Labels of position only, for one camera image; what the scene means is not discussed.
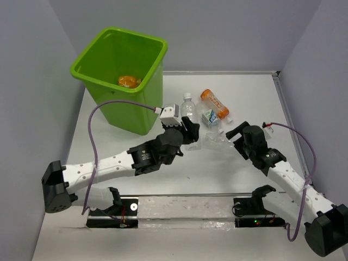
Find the clear crushed bottle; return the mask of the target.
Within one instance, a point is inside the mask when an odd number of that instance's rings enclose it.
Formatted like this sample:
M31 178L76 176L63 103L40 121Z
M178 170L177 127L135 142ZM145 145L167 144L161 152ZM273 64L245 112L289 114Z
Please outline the clear crushed bottle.
M203 140L203 147L209 150L229 152L234 149L233 144L223 135L207 133Z
M187 116L192 123L198 123L198 114L196 106L192 101L192 96L189 92L183 94L183 103L181 105L181 117ZM196 151L201 149L201 138L197 142L184 146L186 151Z

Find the clear bottle green white label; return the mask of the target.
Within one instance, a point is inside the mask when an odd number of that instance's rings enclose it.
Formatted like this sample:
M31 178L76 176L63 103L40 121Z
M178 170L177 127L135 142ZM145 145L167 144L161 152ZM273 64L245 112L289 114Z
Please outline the clear bottle green white label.
M219 135L224 133L222 123L217 114L210 108L208 108L203 102L198 102L196 105L198 112L198 118L202 121L211 132Z

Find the orange capped orange label bottle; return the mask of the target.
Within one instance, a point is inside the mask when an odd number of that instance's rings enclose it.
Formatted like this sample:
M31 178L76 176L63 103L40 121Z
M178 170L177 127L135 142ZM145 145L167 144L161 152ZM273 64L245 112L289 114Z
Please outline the orange capped orange label bottle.
M224 120L229 116L228 108L218 100L210 89L205 89L201 93L200 98L203 103L212 109L220 119Z

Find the small orange juice bottle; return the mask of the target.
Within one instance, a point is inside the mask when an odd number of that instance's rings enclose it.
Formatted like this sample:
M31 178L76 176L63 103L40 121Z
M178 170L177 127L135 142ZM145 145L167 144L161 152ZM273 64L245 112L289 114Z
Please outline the small orange juice bottle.
M133 76L119 76L118 78L118 86L122 86L127 89L135 89L142 82L141 78L136 78Z

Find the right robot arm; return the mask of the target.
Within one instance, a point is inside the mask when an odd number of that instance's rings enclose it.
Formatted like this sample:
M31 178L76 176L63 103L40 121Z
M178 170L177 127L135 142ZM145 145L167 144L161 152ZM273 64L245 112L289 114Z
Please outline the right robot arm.
M253 192L251 209L277 214L285 221L290 242L303 235L310 249L325 257L347 244L347 206L317 192L310 184L312 174L302 178L279 150L268 147L264 131L272 126L273 122L252 126L245 121L226 133L228 140L239 134L233 143L237 152L286 193L282 196L269 185L260 187Z

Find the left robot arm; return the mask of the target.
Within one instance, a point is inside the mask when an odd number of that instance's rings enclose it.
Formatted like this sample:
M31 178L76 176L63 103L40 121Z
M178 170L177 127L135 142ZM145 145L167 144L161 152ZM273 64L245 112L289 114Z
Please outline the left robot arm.
M172 164L183 156L182 145L198 141L200 125L183 117L180 125L163 127L155 139L130 148L115 156L76 165L62 165L59 160L49 163L42 179L46 213L58 213L71 206L104 210L114 215L120 210L119 191L113 187L96 188L99 182L120 177L135 177L158 171L161 165Z

